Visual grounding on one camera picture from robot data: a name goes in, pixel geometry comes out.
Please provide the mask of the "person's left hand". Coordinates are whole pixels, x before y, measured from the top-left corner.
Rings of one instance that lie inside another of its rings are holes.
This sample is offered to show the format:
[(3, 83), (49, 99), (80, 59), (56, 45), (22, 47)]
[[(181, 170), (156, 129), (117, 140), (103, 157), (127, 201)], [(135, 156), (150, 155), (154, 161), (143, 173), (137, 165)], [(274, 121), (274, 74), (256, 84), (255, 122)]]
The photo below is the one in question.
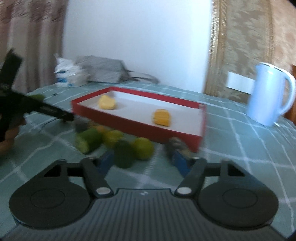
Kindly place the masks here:
[(17, 121), (16, 125), (10, 128), (5, 135), (5, 140), (1, 142), (1, 156), (7, 154), (13, 147), (15, 138), (20, 132), (20, 127), (26, 124), (25, 118), (21, 118)]

